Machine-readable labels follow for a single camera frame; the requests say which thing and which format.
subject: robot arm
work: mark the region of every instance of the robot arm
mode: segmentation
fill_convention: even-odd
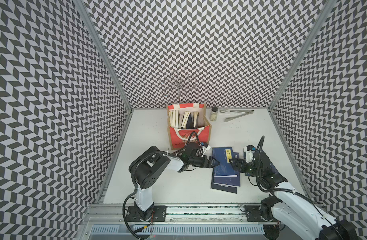
[[[273,219],[281,221],[304,240],[357,240],[352,223],[346,220],[338,221],[315,206],[312,200],[296,192],[285,177],[273,170],[270,159],[262,150],[263,140],[264,137],[256,149],[253,146],[247,147],[248,160],[230,160],[234,170],[255,177],[259,189],[272,194],[261,201],[261,218],[266,221]],[[132,173],[135,186],[133,194],[136,194],[134,208],[138,219],[148,221],[151,218],[154,207],[152,185],[165,169],[182,172],[189,165],[203,168],[219,165],[214,158],[207,159],[207,156],[203,156],[203,152],[196,156],[199,148],[198,143],[191,142],[184,150],[173,155],[152,146],[130,165],[129,171]]]
[[[137,167],[135,170],[137,192],[134,207],[138,213],[138,218],[147,221],[151,217],[154,206],[152,185],[165,169],[183,172],[189,166],[213,168],[219,165],[219,161],[211,156],[209,159],[207,156],[203,156],[204,152],[201,152],[200,156],[197,156],[196,154],[199,148],[200,145],[198,143],[190,142],[185,146],[185,149],[177,155],[174,155],[162,152],[156,146],[152,146],[132,162],[129,166],[129,171],[134,172]],[[140,163],[148,155],[150,156],[146,158],[146,161]]]
[[[357,240],[352,223],[324,212],[295,188],[278,171],[262,150],[264,137],[257,148],[247,146],[250,157],[231,159],[234,170],[256,177],[257,186],[272,195],[261,201],[261,217],[266,221],[277,219],[304,240]]]

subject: blue book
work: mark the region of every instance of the blue book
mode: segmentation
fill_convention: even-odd
[[[237,188],[236,187],[229,187],[229,186],[225,186],[225,185],[214,184],[214,169],[213,169],[213,172],[211,173],[210,188],[225,191],[225,192],[231,192],[231,193],[235,193],[235,194],[237,193]]]
[[[234,152],[233,158],[239,158],[239,153]],[[236,177],[215,177],[214,184],[229,186],[229,187],[240,187],[241,179],[239,178],[239,172]]]
[[[234,171],[229,163],[233,158],[232,147],[213,147],[213,157],[219,161],[219,165],[214,167],[214,177],[237,177],[239,172]]]

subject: metal mounting plate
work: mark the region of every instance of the metal mounting plate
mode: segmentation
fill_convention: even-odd
[[[245,206],[245,215],[248,220],[248,222],[260,222],[264,221],[261,218],[261,213],[259,212],[259,205],[256,206]]]
[[[153,208],[153,222],[164,222],[166,218],[166,209],[164,205],[157,205]],[[126,214],[126,220],[128,222],[142,222],[143,220],[136,216],[136,207],[129,206],[128,213]]]

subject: glass jar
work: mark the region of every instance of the glass jar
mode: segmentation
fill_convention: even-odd
[[[210,112],[210,121],[217,120],[217,114],[218,114],[218,108],[217,107],[212,107],[211,112]]]

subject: black cable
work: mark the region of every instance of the black cable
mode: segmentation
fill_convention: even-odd
[[[245,209],[245,207],[246,207],[246,205],[245,204],[241,204],[241,205],[239,205],[239,210],[241,210],[241,212],[245,212],[245,211],[242,211],[242,209],[241,209],[241,207],[243,206],[243,208]]]
[[[151,222],[150,222],[149,224],[147,224],[147,225],[143,226],[143,227],[140,227],[140,228],[138,228],[138,229],[134,230],[134,232],[135,232],[135,233],[136,233],[136,232],[141,232],[143,229],[146,229],[146,228],[148,228],[150,225],[152,225],[152,224],[153,224],[153,216],[154,216],[154,212],[152,213],[152,220],[151,220]]]
[[[151,152],[149,154],[147,154],[146,156],[144,156],[141,160],[139,160],[138,162],[135,163],[135,167],[133,168],[133,171],[131,172],[131,177],[132,177],[132,182],[133,182],[133,185],[134,185],[134,191],[129,194],[125,200],[124,200],[124,204],[122,206],[122,216],[124,218],[124,222],[125,222],[125,225],[126,225],[126,228],[128,228],[129,232],[136,238],[138,239],[141,239],[141,240],[145,240],[147,239],[149,236],[138,236],[136,233],[134,233],[134,231],[130,228],[129,224],[128,224],[128,220],[126,219],[126,215],[125,215],[125,205],[126,205],[126,202],[129,200],[129,198],[131,198],[134,194],[137,193],[137,189],[138,189],[138,184],[136,182],[136,171],[138,169],[138,167],[145,161],[148,160],[149,157],[153,156],[153,155],[156,155],[156,154],[164,154],[166,155],[167,152],[164,152],[164,151],[155,151],[155,152]]]
[[[253,186],[257,186],[258,185],[258,184],[257,185],[254,185],[253,183],[251,183],[250,176],[248,176],[248,180],[249,180],[249,182],[250,182],[251,185],[253,185]]]
[[[137,192],[137,189],[135,189],[134,190],[134,192],[132,192],[131,194],[129,194],[126,198],[125,198],[125,201],[124,201],[124,203],[123,203],[123,205],[122,205],[122,216],[123,216],[123,218],[124,218],[124,222],[125,222],[125,225],[126,225],[126,227],[128,228],[128,230],[129,230],[129,232],[134,236],[134,237],[136,237],[137,239],[140,239],[140,240],[145,240],[145,239],[147,239],[148,237],[150,237],[151,235],[148,235],[148,236],[138,236],[131,228],[130,228],[130,226],[129,226],[129,224],[128,224],[128,220],[126,219],[126,214],[125,214],[125,205],[126,205],[126,202],[129,200],[129,198],[131,197],[131,196],[133,196],[134,194],[136,194],[136,192]]]
[[[338,235],[339,235],[339,237],[342,239],[342,240],[344,240],[344,238],[340,235],[340,233],[338,232],[338,230],[337,229],[335,229],[335,227],[333,226],[333,224],[327,219],[327,218],[325,218],[326,219],[326,221],[328,221],[329,223],[330,223],[330,225],[334,228],[334,230],[338,233]]]
[[[310,198],[308,198],[308,197],[306,197],[306,196],[304,196],[304,195],[300,194],[299,192],[293,192],[292,190],[290,190],[290,189],[285,189],[285,188],[269,189],[269,188],[270,188],[270,185],[267,183],[267,181],[266,181],[266,180],[264,180],[264,179],[262,178],[262,175],[261,175],[261,165],[262,165],[262,162],[261,162],[260,157],[261,157],[261,152],[262,152],[262,146],[263,146],[263,141],[264,141],[264,139],[265,139],[265,136],[262,136],[262,137],[261,137],[261,140],[259,141],[259,143],[258,143],[258,145],[257,145],[257,148],[256,148],[256,149],[258,149],[258,150],[259,150],[259,153],[258,153],[258,161],[259,161],[259,165],[258,165],[257,174],[256,174],[256,181],[257,181],[257,186],[258,186],[258,188],[259,188],[262,192],[269,192],[269,193],[272,193],[272,194],[273,194],[273,192],[290,192],[290,193],[293,193],[294,195],[296,195],[296,196],[298,196],[298,197],[300,197],[300,198],[302,198],[302,199],[304,199],[304,200],[308,201],[310,204],[312,204],[312,205],[317,209],[317,211],[319,212],[319,214],[322,216],[321,212],[320,212],[320,211],[318,210],[318,208],[315,206],[315,204],[313,203],[313,201],[312,201]]]
[[[202,154],[203,154],[203,149],[202,149],[201,142],[200,142],[200,139],[198,138],[198,134],[197,134],[197,132],[196,132],[196,131],[193,131],[193,132],[191,132],[191,133],[190,133],[190,136],[189,136],[189,138],[187,139],[187,142],[186,142],[186,144],[185,144],[185,146],[184,146],[183,148],[178,149],[177,151],[173,152],[172,154],[176,154],[176,155],[178,155],[178,154],[180,154],[180,153],[181,153],[181,151],[185,150],[185,148],[186,148],[187,144],[189,144],[189,143],[190,143],[190,139],[191,139],[191,137],[193,136],[193,134],[195,134],[195,136],[196,136],[196,138],[197,138],[198,145],[199,145],[198,152],[197,152],[197,156],[202,156]]]
[[[190,172],[190,171],[193,171],[195,170],[197,167],[193,168],[193,169],[190,169],[190,170],[185,170],[184,172]]]

